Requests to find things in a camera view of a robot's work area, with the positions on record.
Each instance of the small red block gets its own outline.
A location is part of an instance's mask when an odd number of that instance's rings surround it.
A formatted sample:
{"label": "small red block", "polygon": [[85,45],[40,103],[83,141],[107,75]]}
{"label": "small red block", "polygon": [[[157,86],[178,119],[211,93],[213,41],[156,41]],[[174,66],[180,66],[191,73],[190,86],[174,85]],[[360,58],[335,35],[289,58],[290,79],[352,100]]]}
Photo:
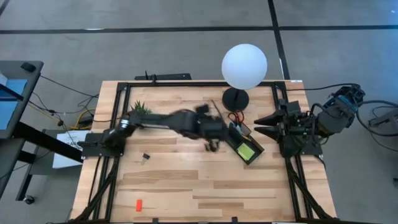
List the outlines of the small red block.
{"label": "small red block", "polygon": [[141,209],[142,209],[142,200],[141,200],[141,199],[138,199],[138,200],[137,200],[136,211],[137,211],[137,212],[141,212]]}

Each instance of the wooden tabletop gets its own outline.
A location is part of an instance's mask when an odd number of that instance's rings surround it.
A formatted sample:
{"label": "wooden tabletop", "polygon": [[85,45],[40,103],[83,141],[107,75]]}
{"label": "wooden tabletop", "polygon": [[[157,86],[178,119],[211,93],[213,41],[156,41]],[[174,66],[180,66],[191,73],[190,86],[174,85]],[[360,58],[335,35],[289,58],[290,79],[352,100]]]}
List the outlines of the wooden tabletop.
{"label": "wooden tabletop", "polygon": [[[95,120],[111,119],[117,84],[117,81],[103,82]],[[302,82],[286,81],[286,85],[288,89],[303,88]],[[168,114],[182,108],[192,110],[214,100],[226,118],[228,112],[221,102],[226,89],[228,87],[133,87],[129,103],[134,105],[140,100],[153,113]],[[250,102],[244,110],[244,122],[253,129],[254,120],[273,113],[275,107],[270,87],[258,86],[247,93]],[[299,100],[301,109],[309,110],[304,91],[288,93],[289,101]],[[94,123],[92,130],[101,133],[107,128],[109,123]],[[159,218],[160,222],[230,222],[231,217],[238,217],[242,222],[294,220],[286,168],[278,145],[255,131],[252,137],[264,152],[247,166],[226,143],[217,153],[212,153],[205,151],[203,140],[183,138],[164,129],[137,130],[127,139],[120,161],[111,222],[151,222],[152,218]],[[149,154],[150,159],[141,165],[143,153]],[[309,191],[325,211],[335,217],[323,165],[313,156],[302,156],[302,160]],[[83,163],[72,218],[87,206],[96,161],[93,157]],[[104,217],[107,193],[103,198],[99,217]],[[299,190],[298,198],[304,217]],[[136,212],[137,199],[142,200],[141,212]]]}

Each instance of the black lamp base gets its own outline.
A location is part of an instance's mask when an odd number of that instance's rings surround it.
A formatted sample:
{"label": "black lamp base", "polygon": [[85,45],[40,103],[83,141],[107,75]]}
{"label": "black lamp base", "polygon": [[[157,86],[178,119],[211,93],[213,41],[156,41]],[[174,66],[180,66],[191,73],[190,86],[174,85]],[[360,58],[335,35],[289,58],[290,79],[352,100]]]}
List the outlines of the black lamp base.
{"label": "black lamp base", "polygon": [[227,89],[223,94],[223,105],[224,107],[235,112],[237,110],[244,110],[249,104],[249,95],[244,90],[238,90],[235,88]]}

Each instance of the small green plant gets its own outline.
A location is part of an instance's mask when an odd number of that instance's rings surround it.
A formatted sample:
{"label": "small green plant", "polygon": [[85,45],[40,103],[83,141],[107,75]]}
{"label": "small green plant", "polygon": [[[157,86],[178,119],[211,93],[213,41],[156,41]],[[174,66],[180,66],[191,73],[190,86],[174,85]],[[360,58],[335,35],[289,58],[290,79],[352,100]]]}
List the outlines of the small green plant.
{"label": "small green plant", "polygon": [[131,111],[133,111],[136,115],[145,115],[145,114],[151,114],[152,111],[148,109],[148,107],[145,107],[145,103],[142,103],[137,100],[134,104],[134,107],[131,107]]}

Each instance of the gray floor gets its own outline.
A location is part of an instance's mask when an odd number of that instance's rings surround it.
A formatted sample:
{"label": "gray floor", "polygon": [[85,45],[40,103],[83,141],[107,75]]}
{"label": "gray floor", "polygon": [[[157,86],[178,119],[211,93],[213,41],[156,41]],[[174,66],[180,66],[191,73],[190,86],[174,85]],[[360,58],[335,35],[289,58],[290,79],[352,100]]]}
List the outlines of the gray floor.
{"label": "gray floor", "polygon": [[[397,1],[278,0],[280,26],[398,24]],[[269,26],[267,1],[11,0],[0,29],[87,29],[186,26]],[[397,102],[398,30],[282,31],[291,79],[306,87],[356,82],[366,99]],[[0,35],[0,60],[41,60],[43,75],[96,94],[103,80],[132,80],[149,73],[189,72],[194,79],[220,79],[225,52],[240,43],[260,47],[269,61],[267,79],[282,79],[272,31],[164,32],[143,34]],[[324,103],[335,90],[308,91]],[[75,111],[85,97],[40,79],[35,89],[45,104]],[[361,108],[369,119],[370,106]],[[76,116],[64,117],[72,123]],[[22,120],[37,129],[56,128],[27,108]],[[380,139],[390,147],[397,139]],[[378,146],[355,121],[323,147],[337,214],[344,220],[396,223],[398,153]],[[72,207],[79,168],[34,177],[29,193],[37,202],[15,202],[24,169],[13,173],[0,200],[1,223],[62,222]]]}

